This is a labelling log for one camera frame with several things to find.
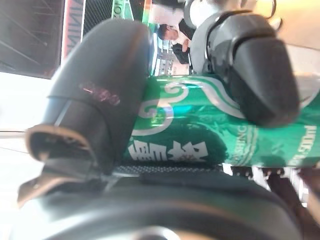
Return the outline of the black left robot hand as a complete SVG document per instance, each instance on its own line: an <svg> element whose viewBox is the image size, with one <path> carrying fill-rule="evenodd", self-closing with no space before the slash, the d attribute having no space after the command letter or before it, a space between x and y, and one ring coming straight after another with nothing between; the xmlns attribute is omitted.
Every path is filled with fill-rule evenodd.
<svg viewBox="0 0 320 240"><path fill-rule="evenodd" d="M39 123L25 132L44 167L19 188L12 240L300 240L274 193L216 172L226 143L175 116L189 83L149 77L152 39L130 20L96 26L54 74Z"/></svg>

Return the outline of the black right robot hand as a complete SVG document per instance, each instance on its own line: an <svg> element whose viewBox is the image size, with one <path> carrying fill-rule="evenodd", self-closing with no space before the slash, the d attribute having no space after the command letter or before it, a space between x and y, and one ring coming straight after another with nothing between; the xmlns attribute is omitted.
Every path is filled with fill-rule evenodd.
<svg viewBox="0 0 320 240"><path fill-rule="evenodd" d="M277 128L296 120L300 100L289 55L263 16L223 12L208 29L206 54L249 122Z"/></svg>

